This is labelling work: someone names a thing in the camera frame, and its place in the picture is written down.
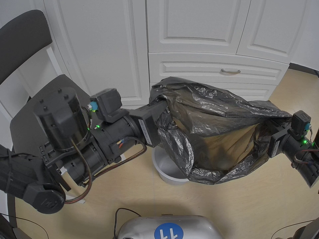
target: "cabinet panel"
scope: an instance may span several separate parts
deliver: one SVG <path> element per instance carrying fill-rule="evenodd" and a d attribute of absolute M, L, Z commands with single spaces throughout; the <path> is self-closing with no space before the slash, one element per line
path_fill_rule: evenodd
<path fill-rule="evenodd" d="M 181 77 L 196 82 L 240 82 L 277 85 L 288 64 L 239 55 L 149 53 L 150 81 Z"/>
<path fill-rule="evenodd" d="M 237 54 L 289 63 L 310 0 L 251 0 Z"/>
<path fill-rule="evenodd" d="M 201 82 L 220 89 L 229 90 L 230 92 L 244 98 L 247 101 L 268 100 L 275 85 L 251 84 L 251 83 L 229 83 L 229 82 Z"/>
<path fill-rule="evenodd" d="M 88 94 L 117 88 L 123 105 L 148 103 L 145 0 L 44 0 L 72 80 Z"/>
<path fill-rule="evenodd" d="M 250 0 L 147 0 L 150 52 L 235 54 Z"/>

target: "chair seat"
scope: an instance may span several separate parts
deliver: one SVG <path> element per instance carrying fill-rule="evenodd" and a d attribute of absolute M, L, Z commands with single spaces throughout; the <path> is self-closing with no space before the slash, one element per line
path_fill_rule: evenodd
<path fill-rule="evenodd" d="M 15 153 L 23 152 L 42 156 L 39 152 L 39 146 L 47 142 L 48 139 L 33 113 L 33 108 L 39 100 L 62 87 L 74 88 L 82 106 L 86 106 L 90 102 L 90 96 L 66 75 L 54 78 L 31 98 L 11 120 L 10 131 Z M 95 114 L 93 114 L 93 121 L 94 123 L 99 122 Z"/>

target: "light wood floor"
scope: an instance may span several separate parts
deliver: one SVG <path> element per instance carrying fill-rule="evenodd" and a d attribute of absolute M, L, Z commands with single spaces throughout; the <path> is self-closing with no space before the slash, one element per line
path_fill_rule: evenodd
<path fill-rule="evenodd" d="M 318 94 L 318 77 L 288 70 L 270 100 L 291 114 L 304 110 L 312 117 L 316 133 Z M 140 148 L 135 146 L 126 156 Z M 50 239 L 111 239 L 114 213 L 119 207 L 133 209 L 142 216 L 203 215 L 218 226 L 226 239 L 270 239 L 281 227 L 319 216 L 319 183 L 309 189 L 284 154 L 241 179 L 219 185 L 189 182 L 172 186 L 162 181 L 153 168 L 151 151 L 96 179 L 85 204 L 65 205 L 60 212 L 45 215 L 17 199 L 16 214 L 42 225 Z M 72 187 L 75 193 L 83 190 L 74 183 Z M 118 216 L 120 228 L 134 214 L 123 211 Z M 18 226 L 33 239 L 45 238 L 34 224 L 18 220 Z M 292 237 L 301 226 L 284 229 L 274 238 Z"/>

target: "trash bag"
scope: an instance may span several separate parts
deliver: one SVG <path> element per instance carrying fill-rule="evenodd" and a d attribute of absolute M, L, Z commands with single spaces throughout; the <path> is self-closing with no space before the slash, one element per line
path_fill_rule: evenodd
<path fill-rule="evenodd" d="M 266 120 L 286 126 L 291 115 L 270 101 L 246 101 L 230 91 L 169 77 L 152 86 L 149 104 L 165 99 L 156 121 L 170 158 L 190 180 L 219 184 L 268 161 Z"/>

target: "chair backrest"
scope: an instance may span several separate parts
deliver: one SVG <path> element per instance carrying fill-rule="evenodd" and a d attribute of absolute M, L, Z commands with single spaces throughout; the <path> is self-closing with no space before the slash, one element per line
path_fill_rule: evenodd
<path fill-rule="evenodd" d="M 40 10 L 27 11 L 5 24 L 0 29 L 0 84 L 50 43 L 49 26 Z"/>

